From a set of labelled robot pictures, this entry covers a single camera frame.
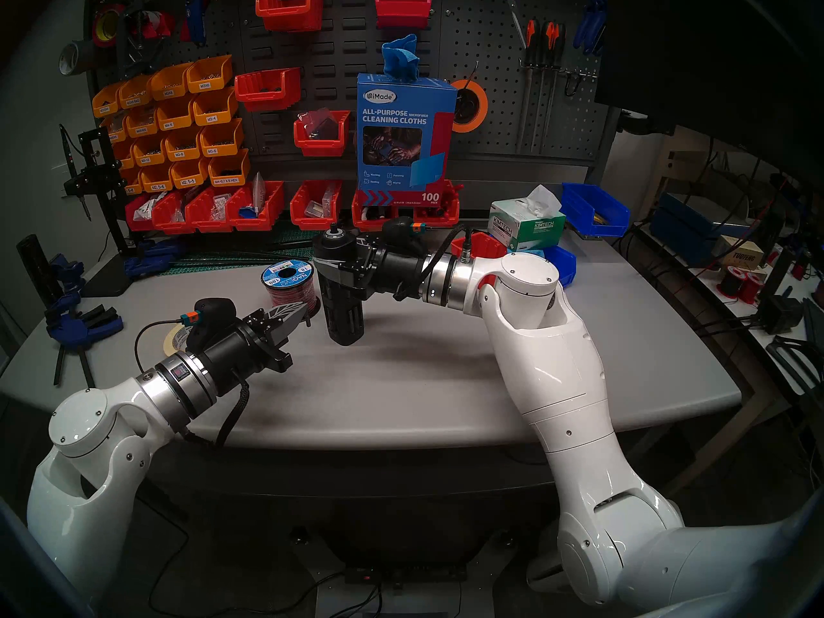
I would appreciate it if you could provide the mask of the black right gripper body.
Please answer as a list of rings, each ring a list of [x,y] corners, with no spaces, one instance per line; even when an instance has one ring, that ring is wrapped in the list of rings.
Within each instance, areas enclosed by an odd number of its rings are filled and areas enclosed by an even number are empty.
[[[374,293],[390,293],[397,301],[421,296],[420,275],[429,253],[424,246],[410,249],[384,242],[354,242],[348,246],[352,280],[348,300],[366,301]]]

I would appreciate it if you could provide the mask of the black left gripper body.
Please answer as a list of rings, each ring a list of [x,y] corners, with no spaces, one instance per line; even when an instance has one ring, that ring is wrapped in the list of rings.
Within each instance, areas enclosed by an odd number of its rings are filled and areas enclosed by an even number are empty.
[[[292,366],[290,353],[282,351],[290,329],[282,316],[252,313],[217,334],[204,348],[204,367],[223,396],[248,377],[269,369],[284,373]]]

